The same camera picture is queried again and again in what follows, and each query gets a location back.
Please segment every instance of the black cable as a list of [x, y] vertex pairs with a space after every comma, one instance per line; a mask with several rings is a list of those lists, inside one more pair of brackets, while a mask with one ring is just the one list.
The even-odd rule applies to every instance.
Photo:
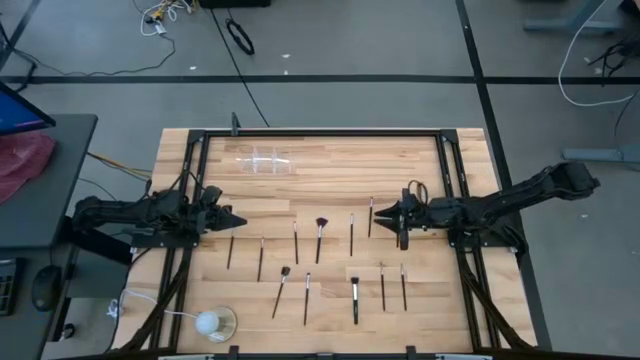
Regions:
[[147, 248], [147, 249], [145, 249], [143, 252], [141, 252], [141, 253], [140, 253], [140, 255], [136, 256], [136, 258], [135, 258], [135, 259], [133, 259], [133, 261], [131, 261], [131, 265], [129, 265], [129, 266], [133, 266], [133, 265], [135, 265], [135, 263], [136, 263], [136, 262], [137, 262], [137, 261], [138, 261], [138, 260], [139, 260], [143, 255], [144, 255], [144, 254], [148, 253], [148, 252], [149, 252], [149, 250], [151, 250], [151, 248]]
[[33, 78], [33, 73], [36, 71], [36, 69], [38, 68], [38, 65], [36, 65], [36, 63], [31, 60], [26, 58], [24, 55], [19, 54], [18, 52], [16, 52], [16, 48], [13, 46], [13, 44], [11, 43], [11, 40], [9, 40], [9, 36], [7, 36], [7, 32], [4, 29], [4, 26], [2, 25], [2, 22], [0, 22], [0, 33], [2, 34], [2, 38], [6, 44], [4, 50], [8, 51], [9, 54], [11, 52], [15, 53], [16, 55], [18, 55], [19, 57], [21, 57], [24, 61], [30, 63], [31, 65], [29, 66], [29, 71], [27, 71], [27, 75], [25, 76], [24, 80], [22, 81], [22, 84], [20, 84], [20, 86], [18, 86], [18, 88], [16, 88], [14, 91], [19, 93], [22, 90], [26, 89], [27, 86], [29, 86], [29, 83], [31, 82], [31, 79]]
[[423, 205], [426, 204], [427, 201], [429, 201], [429, 192], [427, 191], [427, 186], [418, 180], [411, 180], [407, 185], [407, 189], [409, 189], [409, 193], [411, 193], [411, 185], [414, 183], [416, 184], [416, 189], [417, 189], [416, 197], [418, 198], [418, 202], [420, 202]]
[[113, 201], [118, 201], [118, 199], [116, 199], [116, 197], [113, 196], [113, 194], [111, 194], [107, 189], [105, 189], [102, 185], [98, 184], [97, 182], [91, 181], [91, 180], [87, 180], [87, 179], [84, 179], [84, 178], [81, 178], [81, 177], [79, 177], [78, 180], [84, 181], [86, 183], [89, 183], [89, 184], [92, 184], [92, 185], [95, 185], [95, 186], [99, 187], [102, 191], [104, 191], [105, 194], [109, 195], [113, 199]]
[[620, 114], [618, 114], [618, 119], [616, 120], [616, 124], [613, 126], [613, 142], [616, 146], [616, 150], [618, 151], [618, 154], [620, 154], [620, 159], [622, 163], [627, 167], [627, 169], [635, 172], [640, 172], [640, 169], [637, 169], [624, 162], [624, 152], [620, 149], [620, 142], [618, 141], [618, 127], [620, 126], [620, 122], [622, 121], [624, 113], [627, 111], [627, 108], [629, 107], [629, 105], [631, 104], [633, 99], [635, 99], [636, 95], [638, 95], [639, 92], [640, 92], [640, 89], [636, 90], [633, 93], [633, 95], [631, 95], [631, 98], [627, 100], [627, 102], [624, 104], [624, 107], [622, 107]]
[[245, 54], [249, 56], [254, 55], [256, 53], [256, 49], [253, 47], [253, 41], [251, 41], [251, 38], [244, 31], [242, 26], [240, 26], [240, 24], [238, 24], [236, 20], [233, 18], [230, 8], [227, 8], [227, 13], [229, 14], [229, 17], [224, 21], [225, 25], [227, 26], [227, 32], [229, 33], [233, 41], [236, 43], [236, 45], [238, 45], [240, 50], [242, 50]]
[[142, 11], [142, 10], [140, 9], [140, 7], [138, 6], [138, 3], [136, 3], [136, 0], [131, 0], [131, 2], [133, 3], [133, 6], [136, 8], [136, 10], [138, 10], [138, 12], [139, 12], [141, 15], [144, 15], [144, 11]]
[[213, 9], [209, 10], [211, 12], [211, 16], [213, 17], [213, 21], [215, 21], [216, 23], [216, 27], [218, 28], [218, 32], [220, 33], [220, 36], [222, 37], [222, 41], [224, 42], [224, 46], [227, 48], [227, 52], [229, 53], [229, 56], [231, 57], [231, 61], [233, 62], [233, 66], [236, 68], [236, 72], [238, 73], [238, 77], [240, 78], [240, 81], [242, 81], [242, 85], [244, 85], [244, 88], [247, 90], [247, 94], [249, 94], [249, 97], [251, 98], [251, 102], [253, 102], [253, 105], [255, 106], [256, 110], [258, 111], [258, 114], [260, 114], [260, 117], [262, 118], [262, 121], [264, 122], [265, 125], [267, 125], [267, 127], [271, 127], [271, 125], [269, 125], [269, 122], [267, 121], [267, 119], [264, 117], [264, 114], [262, 113], [262, 110], [260, 110], [260, 107], [258, 106], [258, 103], [256, 102], [256, 99], [253, 98], [253, 94], [251, 93], [251, 90], [249, 90], [249, 86], [247, 85], [247, 82], [244, 81], [244, 76], [242, 76], [242, 73], [240, 72], [240, 68], [238, 67], [238, 64], [236, 63], [236, 58], [233, 56], [233, 53], [231, 52], [231, 48], [229, 48], [229, 44], [227, 43], [227, 39], [225, 38], [224, 34], [222, 33], [222, 29], [220, 28], [220, 24], [218, 23], [218, 19], [216, 18], [216, 14], [213, 12]]
[[165, 63], [165, 62], [166, 62], [166, 61], [167, 61], [171, 56], [173, 56], [173, 54], [175, 54], [175, 53], [176, 53], [176, 42], [175, 42], [172, 38], [170, 38], [170, 37], [166, 36], [165, 34], [160, 34], [159, 36], [160, 36], [161, 38], [163, 38], [163, 39], [165, 39], [165, 40], [167, 40], [167, 41], [171, 42], [171, 52], [170, 52], [169, 54], [167, 54], [167, 55], [166, 55], [166, 56], [165, 56], [165, 57], [160, 61], [160, 63], [158, 63], [157, 65], [153, 65], [153, 66], [145, 66], [145, 67], [142, 67], [142, 68], [139, 68], [139, 69], [134, 69], [134, 70], [118, 70], [118, 71], [114, 71], [114, 72], [110, 72], [110, 73], [108, 73], [108, 72], [104, 72], [104, 71], [93, 71], [93, 72], [90, 72], [90, 73], [84, 73], [84, 72], [81, 72], [81, 71], [72, 71], [72, 72], [68, 72], [68, 73], [66, 73], [66, 72], [64, 72], [64, 71], [62, 71], [62, 70], [59, 70], [59, 69], [54, 68], [54, 67], [53, 67], [53, 66], [51, 66], [51, 65], [47, 65], [47, 64], [43, 63], [43, 62], [42, 62], [42, 61], [40, 61], [40, 59], [38, 59], [37, 57], [35, 57], [35, 56], [33, 56], [33, 55], [29, 54], [29, 53], [26, 53], [26, 52], [24, 52], [24, 51], [22, 51], [22, 50], [18, 50], [18, 49], [16, 49], [15, 47], [13, 48], [13, 51], [14, 51], [14, 52], [16, 52], [16, 53], [18, 53], [18, 54], [22, 54], [22, 55], [24, 55], [24, 56], [28, 57], [30, 60], [35, 61], [35, 62], [36, 62], [36, 63], [38, 63], [40, 66], [45, 67], [45, 68], [47, 68], [47, 69], [50, 69], [50, 70], [52, 70], [52, 71], [54, 71], [54, 72], [56, 72], [56, 73], [58, 73], [58, 74], [60, 74], [60, 75], [62, 75], [62, 76], [74, 76], [74, 75], [77, 75], [77, 76], [94, 76], [94, 75], [114, 76], [114, 75], [119, 75], [119, 74], [135, 74], [135, 73], [139, 73], [139, 72], [142, 72], [142, 71], [152, 70], [152, 69], [158, 69], [158, 68], [162, 67], [162, 65], [164, 65], [164, 63]]

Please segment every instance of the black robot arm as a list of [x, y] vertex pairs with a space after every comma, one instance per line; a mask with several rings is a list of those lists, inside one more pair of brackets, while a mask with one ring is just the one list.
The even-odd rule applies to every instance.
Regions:
[[76, 204], [72, 223], [87, 231], [107, 223], [131, 224], [153, 234], [134, 234], [136, 247], [192, 247], [206, 230], [220, 231], [247, 224], [231, 213], [230, 206], [217, 205], [222, 191], [205, 188], [193, 204], [178, 190], [163, 190], [135, 202], [102, 201], [95, 196]]
[[456, 229], [474, 231], [486, 228], [501, 216], [516, 212], [551, 198], [582, 199], [600, 186], [582, 163], [560, 163], [544, 168], [532, 178], [485, 197], [434, 198], [428, 204], [402, 189], [402, 200], [377, 211], [379, 225], [400, 235], [400, 248], [409, 248], [408, 231]]

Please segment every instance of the wood plank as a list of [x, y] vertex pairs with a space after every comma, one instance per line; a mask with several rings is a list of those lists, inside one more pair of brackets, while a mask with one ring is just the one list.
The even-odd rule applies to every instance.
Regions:
[[[458, 134], [471, 194], [496, 191], [483, 131], [459, 129]], [[186, 135], [185, 129], [163, 132], [154, 167], [154, 189], [167, 188], [175, 180]], [[288, 163], [273, 162], [274, 153], [276, 159]], [[447, 155], [455, 174], [448, 146]], [[268, 161], [247, 166], [252, 162], [247, 159], [252, 157]], [[446, 234], [414, 230], [409, 251], [396, 249], [395, 235], [382, 227], [374, 225], [371, 238], [367, 237], [370, 196], [375, 199], [374, 210], [390, 206], [412, 179], [427, 185], [429, 197], [444, 196], [441, 178], [435, 142], [428, 137], [215, 138], [209, 148], [205, 184], [220, 187], [224, 191], [220, 203], [233, 205], [234, 212], [249, 224], [234, 232], [229, 270], [226, 260], [231, 232], [203, 237], [192, 258], [185, 311], [197, 314], [216, 306], [230, 307], [238, 317], [238, 330], [228, 342], [215, 344], [197, 334], [193, 320], [185, 317], [181, 320], [178, 350], [225, 353], [230, 345], [239, 345], [241, 352], [259, 353], [398, 353], [407, 345], [416, 345], [419, 352], [470, 351], [457, 263]], [[455, 176], [452, 180], [457, 187]], [[355, 236], [351, 257], [352, 213]], [[320, 216], [329, 224], [323, 232], [320, 263], [315, 264], [315, 219]], [[298, 225], [299, 265], [294, 262], [294, 221]], [[264, 263], [262, 281], [257, 283], [262, 237]], [[483, 253], [496, 305], [526, 340], [535, 343], [513, 254], [498, 248]], [[163, 259], [163, 250], [149, 252], [131, 270], [128, 287], [155, 296]], [[380, 262], [385, 266], [386, 312], [381, 306]], [[407, 269], [406, 312], [400, 263]], [[292, 268], [291, 275], [276, 318], [271, 319], [280, 269], [285, 265]], [[312, 283], [305, 327], [302, 317], [307, 272]], [[357, 326], [352, 315], [352, 276], [361, 280]], [[124, 305], [116, 347], [130, 338], [153, 307], [151, 302], [132, 296], [125, 298]], [[478, 309], [481, 335], [486, 340], [484, 315], [479, 305]]]

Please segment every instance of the black brush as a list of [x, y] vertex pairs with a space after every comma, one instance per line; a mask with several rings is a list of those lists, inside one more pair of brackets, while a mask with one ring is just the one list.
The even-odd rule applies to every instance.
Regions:
[[233, 236], [233, 230], [231, 230], [231, 242], [229, 243], [229, 258], [227, 259], [227, 270], [229, 270], [229, 266], [231, 266], [231, 253], [233, 252], [233, 240], [235, 240], [235, 237]]
[[353, 287], [353, 323], [358, 325], [358, 283], [360, 279], [351, 278], [351, 286]]
[[260, 241], [260, 259], [258, 260], [258, 282], [260, 282], [260, 274], [262, 273], [262, 255], [264, 255], [264, 238]]
[[278, 303], [280, 302], [280, 295], [282, 295], [282, 288], [284, 287], [284, 282], [287, 280], [287, 276], [291, 272], [291, 268], [288, 266], [283, 266], [282, 271], [280, 271], [280, 275], [282, 275], [282, 281], [280, 281], [280, 289], [278, 289], [278, 297], [276, 298], [276, 304], [273, 307], [273, 314], [271, 314], [271, 318], [276, 317], [276, 310], [278, 310]]
[[404, 300], [404, 311], [407, 311], [407, 291], [404, 287], [404, 265], [400, 263], [400, 280], [402, 281], [402, 300]]
[[311, 273], [307, 273], [307, 289], [304, 294], [304, 326], [307, 326], [307, 308], [309, 307], [309, 286], [311, 285]]
[[384, 296], [384, 266], [380, 263], [380, 285], [382, 286], [382, 311], [387, 311], [387, 304]]
[[316, 264], [320, 262], [320, 245], [322, 244], [322, 229], [327, 225], [329, 220], [325, 218], [317, 218], [316, 224], [318, 224], [318, 248], [316, 249]]
[[350, 242], [349, 242], [349, 256], [353, 256], [353, 213], [351, 214], [351, 216], [349, 217], [349, 232], [351, 234], [350, 238]]
[[293, 222], [293, 244], [296, 251], [296, 265], [298, 265], [298, 224]]
[[369, 234], [368, 238], [371, 237], [371, 223], [373, 222], [373, 197], [369, 200]]

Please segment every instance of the blue screen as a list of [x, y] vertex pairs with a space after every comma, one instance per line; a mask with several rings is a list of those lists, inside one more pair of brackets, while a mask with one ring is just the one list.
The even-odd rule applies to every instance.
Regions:
[[40, 116], [34, 114], [7, 94], [0, 93], [0, 133], [31, 130], [45, 125]]

